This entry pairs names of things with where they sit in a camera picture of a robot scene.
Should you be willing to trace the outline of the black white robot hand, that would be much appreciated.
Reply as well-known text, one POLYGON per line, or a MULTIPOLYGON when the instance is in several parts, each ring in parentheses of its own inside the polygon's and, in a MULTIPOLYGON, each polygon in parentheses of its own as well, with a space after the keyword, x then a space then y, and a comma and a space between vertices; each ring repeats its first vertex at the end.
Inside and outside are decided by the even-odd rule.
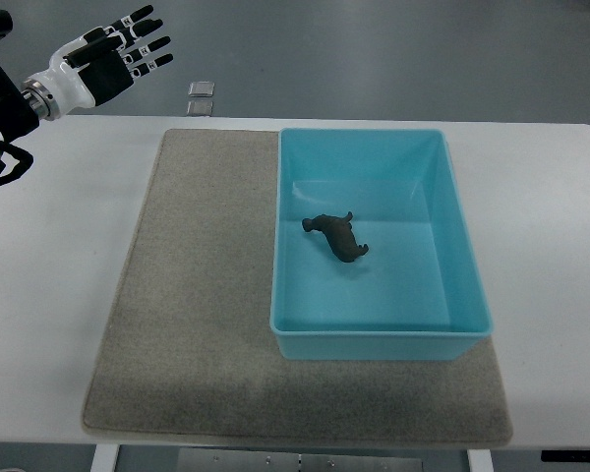
POLYGON ((170 43, 168 36, 146 41, 163 26, 152 13, 153 7, 145 5, 55 51, 46 70, 23 82, 22 96, 37 117, 53 121, 77 108, 100 106, 170 63, 170 53, 153 56, 170 43))

